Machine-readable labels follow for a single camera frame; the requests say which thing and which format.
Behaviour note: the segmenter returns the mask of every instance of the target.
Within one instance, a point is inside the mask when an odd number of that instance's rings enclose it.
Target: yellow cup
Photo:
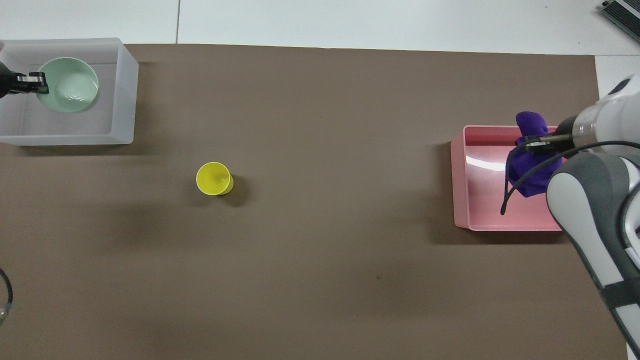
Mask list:
[[[234,187],[234,178],[221,163],[206,163],[196,174],[196,184],[207,195],[225,195]]]

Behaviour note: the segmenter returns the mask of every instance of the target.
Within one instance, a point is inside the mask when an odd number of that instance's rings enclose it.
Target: pink plastic bin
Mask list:
[[[549,127],[549,132],[555,130],[556,127]],[[451,142],[457,226],[473,231],[560,231],[543,193],[524,198],[514,192],[506,214],[500,215],[504,163],[518,137],[517,126],[469,125]]]

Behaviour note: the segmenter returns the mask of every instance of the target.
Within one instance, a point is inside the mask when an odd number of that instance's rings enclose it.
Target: black cable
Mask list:
[[[513,156],[515,156],[518,150],[524,148],[530,143],[539,142],[539,141],[540,141],[540,138],[533,138],[530,140],[526,140],[521,144],[517,145],[516,147],[514,147],[511,151],[509,151],[509,154],[507,155],[507,161],[504,164],[504,193],[507,193],[507,191],[509,190],[509,167],[511,166],[511,160],[513,160]]]
[[[508,177],[505,176],[505,184],[504,184],[505,192],[504,192],[504,199],[502,200],[502,207],[500,208],[500,215],[504,215],[504,213],[507,211],[507,201],[511,197],[511,194],[513,194],[513,192],[515,190],[517,190],[518,187],[520,187],[520,185],[522,185],[522,183],[524,183],[528,178],[530,178],[538,170],[540,170],[543,167],[546,167],[547,165],[551,164],[555,160],[564,158],[566,156],[575,155],[580,151],[583,151],[583,150],[586,150],[586,149],[590,149],[592,147],[605,146],[605,145],[624,145],[624,146],[631,146],[631,147],[635,147],[636,149],[640,149],[640,144],[638,144],[638,143],[626,142],[626,141],[618,141],[618,140],[611,140],[611,141],[606,141],[606,142],[596,142],[596,143],[590,143],[590,144],[583,145],[583,146],[574,147],[573,149],[569,149],[567,151],[563,151],[563,152],[561,152],[561,153],[559,153],[557,155],[554,155],[551,158],[549,158],[549,159],[547,159],[545,161],[542,161],[541,163],[537,164],[535,167],[533,167],[532,169],[527,171],[518,181],[516,181],[516,183],[513,184],[513,186],[511,187],[511,190],[509,190],[508,192],[506,191],[507,188],[508,188]]]
[[[7,303],[11,304],[13,302],[13,288],[11,287],[11,281],[9,281],[9,277],[4,273],[4,271],[0,268],[0,276],[4,279],[4,283],[6,284],[6,292],[9,294],[9,300]]]

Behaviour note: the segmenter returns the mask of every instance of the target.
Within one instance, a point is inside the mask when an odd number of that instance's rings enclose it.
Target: clear plastic bin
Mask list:
[[[58,113],[35,94],[0,99],[0,142],[14,145],[98,145],[133,141],[138,62],[117,38],[5,40],[0,61],[29,73],[47,61],[78,58],[98,76],[98,98],[86,111]]]

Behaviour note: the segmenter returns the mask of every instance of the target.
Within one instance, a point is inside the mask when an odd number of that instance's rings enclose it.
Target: mint green bowl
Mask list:
[[[98,76],[84,61],[57,58],[40,68],[49,85],[48,94],[37,94],[38,100],[53,111],[77,113],[93,104],[98,95]]]

